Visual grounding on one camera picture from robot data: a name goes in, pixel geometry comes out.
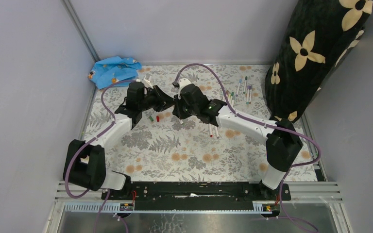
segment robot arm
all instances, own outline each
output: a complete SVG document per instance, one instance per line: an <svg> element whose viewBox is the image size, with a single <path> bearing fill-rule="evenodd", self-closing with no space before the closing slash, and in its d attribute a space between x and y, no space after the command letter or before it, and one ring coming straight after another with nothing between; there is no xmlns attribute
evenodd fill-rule
<svg viewBox="0 0 373 233"><path fill-rule="evenodd" d="M286 119L280 122L264 120L238 110L234 114L225 102L217 99L208 100L201 90L191 84L188 79L181 79L179 88L179 95L174 98L175 107L172 113L175 116L185 119L194 115L203 123L240 131L267 147L269 166L262 184L271 190L276 189L302 148L300 138L291 133L252 123L237 117L236 114L264 124L277 125L295 131L292 123Z"/></svg>
<svg viewBox="0 0 373 233"><path fill-rule="evenodd" d="M153 108L157 112L164 111L174 105L173 98L165 94L158 86L152 86L148 80L133 82L128 86L127 97L115 111L115 117L105 127L95 133L93 141L86 146L72 162L69 182L97 191L100 188L121 190L125 183L125 175L106 169L105 151L129 132L142 118L142 112ZM68 147L63 178L72 157L85 144L85 141L73 140Z"/></svg>
<svg viewBox="0 0 373 233"><path fill-rule="evenodd" d="M105 151L111 149L116 141L120 140L141 120L143 111L153 108L160 112L174 106L172 114L181 120L196 116L203 123L240 131L265 145L270 166L261 185L267 189L275 190L301 150L302 143L299 137L237 117L225 102L217 99L209 100L197 86L191 84L187 79L181 79L179 85L178 95L171 98L157 86L148 85L151 87L145 88L141 82L131 83L124 101L125 104L121 104L115 111L115 124L103 135L96 133L96 139L79 154L78 158L89 156L89 162L84 164L79 160L74 161L69 182L93 191L99 188L121 190L125 183L125 175L106 170ZM237 113L265 124L294 130L292 123L288 120L275 122L259 119L240 111ZM64 179L71 158L84 143L85 141L79 140L73 140L70 143Z"/></svg>

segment red wire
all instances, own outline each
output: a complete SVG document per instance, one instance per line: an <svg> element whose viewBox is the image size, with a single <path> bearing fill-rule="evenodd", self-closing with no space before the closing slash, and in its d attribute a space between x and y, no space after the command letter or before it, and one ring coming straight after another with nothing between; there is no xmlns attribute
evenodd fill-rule
<svg viewBox="0 0 373 233"><path fill-rule="evenodd" d="M279 196L277 195L277 198L276 198L274 206L276 206L278 204L278 202L279 202Z"/></svg>
<svg viewBox="0 0 373 233"><path fill-rule="evenodd" d="M132 205L134 205L134 201L135 201L135 198L136 198L136 191L132 191Z"/></svg>

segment white marker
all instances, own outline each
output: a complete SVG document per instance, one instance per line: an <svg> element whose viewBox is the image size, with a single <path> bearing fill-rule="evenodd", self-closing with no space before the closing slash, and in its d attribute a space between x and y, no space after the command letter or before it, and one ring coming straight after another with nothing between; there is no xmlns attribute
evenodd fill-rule
<svg viewBox="0 0 373 233"><path fill-rule="evenodd" d="M230 93L229 93L229 91L226 91L226 97L227 97L227 99L229 99L229 95L230 95Z"/></svg>
<svg viewBox="0 0 373 233"><path fill-rule="evenodd" d="M232 97L232 101L231 101L231 106L232 107L234 106L234 102L235 102L235 96Z"/></svg>
<svg viewBox="0 0 373 233"><path fill-rule="evenodd" d="M211 124L208 124L208 128L209 128L209 136L212 137L213 134L212 134L212 127L211 127Z"/></svg>
<svg viewBox="0 0 373 233"><path fill-rule="evenodd" d="M244 94L245 94L245 88L248 88L247 87L247 80L248 80L248 76L245 76Z"/></svg>
<svg viewBox="0 0 373 233"><path fill-rule="evenodd" d="M233 92L229 94L228 96L228 102L231 103L232 102L232 96L233 96Z"/></svg>
<svg viewBox="0 0 373 233"><path fill-rule="evenodd" d="M241 87L241 82L242 82L242 79L239 79L238 88L237 88L237 92L235 93L235 96L238 96L239 88Z"/></svg>
<svg viewBox="0 0 373 233"><path fill-rule="evenodd" d="M232 100L234 99L234 93L231 93L231 99L229 100L230 103L232 103Z"/></svg>
<svg viewBox="0 0 373 233"><path fill-rule="evenodd" d="M220 137L220 133L218 132L218 127L215 127L215 135L217 136L217 138Z"/></svg>
<svg viewBox="0 0 373 233"><path fill-rule="evenodd" d="M250 103L251 103L251 98L252 98L252 85L250 86Z"/></svg>
<svg viewBox="0 0 373 233"><path fill-rule="evenodd" d="M248 104L250 101L250 86L247 86L247 93L245 94L245 102Z"/></svg>

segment blue plastic bag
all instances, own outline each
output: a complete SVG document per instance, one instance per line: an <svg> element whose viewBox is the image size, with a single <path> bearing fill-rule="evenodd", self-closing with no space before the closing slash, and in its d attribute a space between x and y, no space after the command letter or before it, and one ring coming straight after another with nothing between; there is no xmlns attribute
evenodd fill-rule
<svg viewBox="0 0 373 233"><path fill-rule="evenodd" d="M135 79L138 76L136 70L141 69L141 63L134 58L110 57L95 63L88 78L95 83L98 89L103 89L112 83L121 80ZM117 84L117 86L128 86L129 83Z"/></svg>

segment wire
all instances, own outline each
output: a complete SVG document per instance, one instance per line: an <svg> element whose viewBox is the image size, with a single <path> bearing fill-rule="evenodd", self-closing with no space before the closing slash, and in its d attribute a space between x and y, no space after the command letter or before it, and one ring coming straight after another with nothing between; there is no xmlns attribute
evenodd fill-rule
<svg viewBox="0 0 373 233"><path fill-rule="evenodd" d="M275 204L274 204L274 206L276 206L276 205L278 204L278 202L279 202L279 195L277 195L277 198L276 198L276 200L275 200Z"/></svg>
<svg viewBox="0 0 373 233"><path fill-rule="evenodd" d="M126 221L121 216L118 216L118 221L121 221L123 223L126 233L129 233L128 223L126 223Z"/></svg>
<svg viewBox="0 0 373 233"><path fill-rule="evenodd" d="M105 205L106 201L107 201L108 198L109 198L109 194L111 194L111 191L108 189L108 193L106 194L105 200L103 201L101 207L99 208L98 213L97 213L97 217L96 217L96 219L95 219L95 224L94 224L94 233L96 233L96 225L98 224L99 215L101 214L101 211L102 211L102 209L103 209L103 206Z"/></svg>
<svg viewBox="0 0 373 233"><path fill-rule="evenodd" d="M209 70L209 71L214 75L214 77L217 79L218 83L219 83L220 86L221 86L222 92L223 92L224 97L225 97L225 102L226 102L226 104L228 105L228 108L229 108L230 111L231 111L232 113L234 113L237 117L239 117L239 118L241 118L241 119L244 119L244 120L246 120L246 121L249 121L249 122L252 122L252 123L258 124L258 125L260 125L260 126L268 127L268 128L275 129L275 130L281 130L281 131L284 131L284 132L291 133L291 134L294 134L294 135L296 135L296 136L302 137L302 138L306 139L307 141L311 142L311 143L312 143L312 144L317 148L317 152L318 152L317 154L318 154L318 155L317 155L317 157L316 157L315 159L313 159L313 160L311 160L311 161L309 161L309 162L306 162L306 163L294 164L294 165L291 166L291 168L292 168L292 167L296 167L296 166L304 166L304 165L313 164L313 163L317 162L317 161L321 158L321 148L320 148L320 146L318 145L318 143L315 142L312 138L310 138L310 137L308 137L308 136L305 136L305 135L303 135L303 134L301 134L301 133L298 133L298 132L296 132L296 131L292 131L292 130L289 130L289 129L284 129L284 128L281 128L281 127L278 127L278 126L274 126L274 125L264 124L264 122L261 122L261 121L255 120L255 119L251 119L251 118L245 117L245 116L243 116L243 115L237 113L237 112L233 109L233 107L231 106L231 103L228 101L228 97L227 97L227 95L226 95L225 87L222 85L222 82L221 82L220 78L218 77L218 75L217 75L217 74L216 74L216 73L215 73L215 72L214 72L210 67L208 67L208 66L206 66L206 65L204 65L204 64L200 64L200 63L192 63L192 64L189 64L189 65L186 65L186 66L184 66L184 67L183 67L183 68L178 72L178 74L176 75L176 77L175 77L175 83L178 82L179 77L181 76L181 72L182 72L183 70L185 70L186 68L191 67L191 66L201 66L201 67L204 67L204 68L208 69L208 70ZM318 232L318 229L317 229L314 225L312 225L311 223L308 223L308 224L311 225L311 226L313 226L313 228L316 230L315 232L310 231L310 230L304 228L303 226L299 225L298 223L296 223L296 222L295 222L295 218L294 218L294 217L290 217L290 216L287 214L287 212L285 211L285 209L284 209L284 207L283 207L283 205L282 205L282 186L283 186L283 183L284 183L284 179L285 179L285 177L287 177L288 173L289 173L289 170L288 170L288 172L286 172L285 176L283 177L283 179L282 179L282 181L280 182L280 185L279 185L279 202L280 202L280 204L281 204L281 209L284 211L284 213L285 213L285 215L287 216L287 218L288 218L288 219L289 219L293 224L295 224L297 227L299 227L301 230L303 230L303 231L305 231L305 232L309 232L309 233L317 233L317 232Z"/></svg>
<svg viewBox="0 0 373 233"><path fill-rule="evenodd" d="M132 197L132 208L133 208L134 207L134 201L135 201L135 198L136 198L136 191L134 190L131 193L133 195L133 197Z"/></svg>
<svg viewBox="0 0 373 233"><path fill-rule="evenodd" d="M277 217L269 217L267 220L278 220L278 219L289 219L289 217L286 217L286 216L277 216ZM315 230L317 230L318 232L318 228L316 226L314 226L312 223L306 221L306 220L303 220L301 218L298 218L298 217L291 217L292 219L296 220L296 221L300 221L300 222L303 222L307 225L310 225L311 227L313 227ZM266 219L265 218L255 218L255 219L252 219L251 221L265 221Z"/></svg>

